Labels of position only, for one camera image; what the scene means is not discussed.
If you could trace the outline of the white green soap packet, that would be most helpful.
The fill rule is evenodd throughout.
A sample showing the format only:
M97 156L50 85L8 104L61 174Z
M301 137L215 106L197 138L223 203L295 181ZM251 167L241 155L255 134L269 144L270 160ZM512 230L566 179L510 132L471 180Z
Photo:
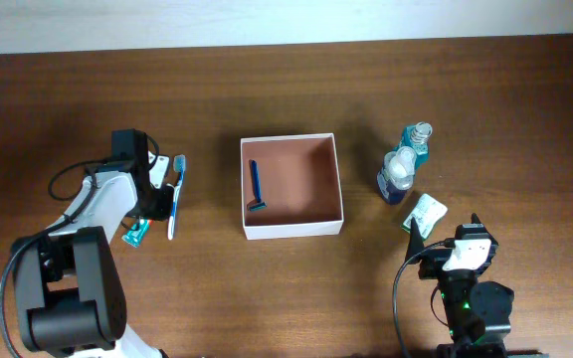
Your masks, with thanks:
M411 231L412 220L417 222L424 240L432 234L437 223L447 214L448 208L429 194L422 194L411 213L402 222L401 227Z

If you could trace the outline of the blue white toothbrush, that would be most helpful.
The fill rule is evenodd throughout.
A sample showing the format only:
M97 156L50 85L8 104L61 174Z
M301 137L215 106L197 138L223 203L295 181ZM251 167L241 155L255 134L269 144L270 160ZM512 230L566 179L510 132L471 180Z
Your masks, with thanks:
M186 166L187 166L186 156L184 154L179 154L174 157L173 169L178 174L178 180L176 181L176 184L173 186L171 211L168 219L167 239L169 241L173 240L175 236L178 202L181 194L181 189L184 183Z

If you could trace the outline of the red green toothpaste tube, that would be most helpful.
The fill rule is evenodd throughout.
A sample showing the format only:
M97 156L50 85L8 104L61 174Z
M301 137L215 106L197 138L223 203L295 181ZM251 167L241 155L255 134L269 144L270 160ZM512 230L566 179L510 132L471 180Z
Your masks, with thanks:
M132 226L122 235L122 240L134 248L138 248L146 236L151 221L147 219L137 219Z

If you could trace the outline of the blue disposable razor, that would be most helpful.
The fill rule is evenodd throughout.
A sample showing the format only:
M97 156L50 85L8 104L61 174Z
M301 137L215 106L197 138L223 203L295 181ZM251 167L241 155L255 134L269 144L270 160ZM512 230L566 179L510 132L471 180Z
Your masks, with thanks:
M256 212L265 209L267 207L267 204L263 200L260 170L258 162L256 160L250 161L250 169L252 176L254 201L248 205L248 210L250 212Z

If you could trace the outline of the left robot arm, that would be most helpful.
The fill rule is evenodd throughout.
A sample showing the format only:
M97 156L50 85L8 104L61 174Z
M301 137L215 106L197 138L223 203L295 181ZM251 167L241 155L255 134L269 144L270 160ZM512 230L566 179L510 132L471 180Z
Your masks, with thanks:
M4 308L14 284L21 341L53 357L162 357L127 323L124 291L109 244L124 218L163 221L171 187L150 181L157 143L137 129L111 135L107 158L83 162L86 172L69 208L51 226L18 239L0 280L0 330L12 345Z

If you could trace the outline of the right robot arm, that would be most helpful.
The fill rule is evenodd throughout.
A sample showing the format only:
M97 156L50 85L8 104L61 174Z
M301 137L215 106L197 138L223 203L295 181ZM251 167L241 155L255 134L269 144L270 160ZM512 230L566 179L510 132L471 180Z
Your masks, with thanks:
M410 241L405 261L393 285L397 300L398 284L409 265L419 267L421 280L434 279L431 296L439 295L452 342L440 344L435 357L542 357L536 350L509 351L504 338L511 331L509 316L514 291L495 281L481 281L498 248L498 242L476 214L468 224L457 226L455 235L426 246L416 219L410 222Z

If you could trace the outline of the dark blue foam pump bottle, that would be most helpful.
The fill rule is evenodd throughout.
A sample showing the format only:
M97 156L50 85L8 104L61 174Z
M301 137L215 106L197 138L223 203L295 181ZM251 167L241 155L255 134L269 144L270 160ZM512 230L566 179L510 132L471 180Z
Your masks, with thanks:
M376 179L381 196L387 204L399 204L412 188L416 157L415 150L409 146L401 146L384 156Z

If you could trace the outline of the teal mouthwash bottle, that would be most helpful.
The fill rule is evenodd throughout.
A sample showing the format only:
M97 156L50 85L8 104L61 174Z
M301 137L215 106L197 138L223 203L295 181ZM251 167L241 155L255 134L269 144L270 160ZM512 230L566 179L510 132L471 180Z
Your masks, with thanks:
M418 122L404 128L397 147L411 147L417 157L415 170L418 170L429 159L429 139L433 133L432 125L428 122Z

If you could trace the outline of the pink cardboard box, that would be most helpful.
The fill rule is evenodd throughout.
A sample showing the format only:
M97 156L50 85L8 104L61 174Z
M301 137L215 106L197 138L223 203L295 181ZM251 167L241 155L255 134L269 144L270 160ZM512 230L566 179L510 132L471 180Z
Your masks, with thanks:
M267 207L254 201L250 161L259 165ZM246 239L334 236L344 224L335 136L332 133L240 140L242 227Z

